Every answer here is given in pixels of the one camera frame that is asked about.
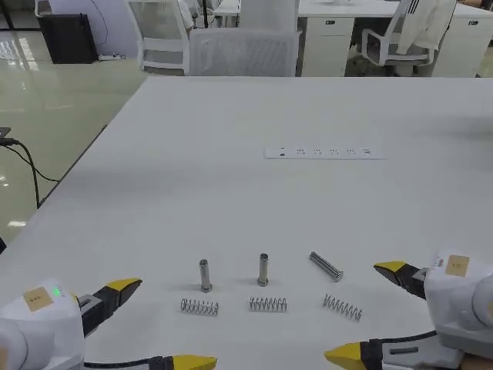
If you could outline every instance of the desk drawer cabinet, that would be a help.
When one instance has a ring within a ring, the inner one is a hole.
[[[354,18],[309,18],[307,34],[343,36],[353,32]]]
[[[354,18],[309,18],[303,77],[344,77]]]

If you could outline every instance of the label sticker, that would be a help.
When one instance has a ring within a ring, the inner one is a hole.
[[[36,288],[32,291],[26,291],[23,297],[31,312],[40,310],[53,303],[52,298],[49,296],[44,287]]]
[[[452,255],[448,258],[445,273],[463,278],[468,273],[468,265],[469,257]]]
[[[7,369],[7,348],[0,348],[0,370]]]

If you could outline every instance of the robotic arm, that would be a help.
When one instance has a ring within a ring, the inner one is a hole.
[[[404,338],[371,339],[325,353],[349,370],[464,366],[464,354],[493,359],[493,267],[462,253],[440,251],[429,268],[402,261],[375,269],[425,299],[435,331]],[[476,360],[473,368],[479,370]]]
[[[77,298],[57,280],[47,280],[0,308],[0,370],[212,370],[213,357],[178,355],[125,364],[84,362],[85,337],[124,304],[140,279],[114,281]]]

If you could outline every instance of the white cloth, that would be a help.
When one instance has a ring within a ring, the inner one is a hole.
[[[179,10],[182,13],[183,24],[185,29],[191,29],[193,27],[192,14],[188,5],[183,0],[178,0]]]
[[[456,0],[410,0],[397,53],[406,54],[412,44],[438,50],[455,4]]]

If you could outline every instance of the power strip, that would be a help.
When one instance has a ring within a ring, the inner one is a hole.
[[[385,156],[369,148],[320,148],[298,146],[293,148],[266,148],[263,157],[268,160],[385,160]]]

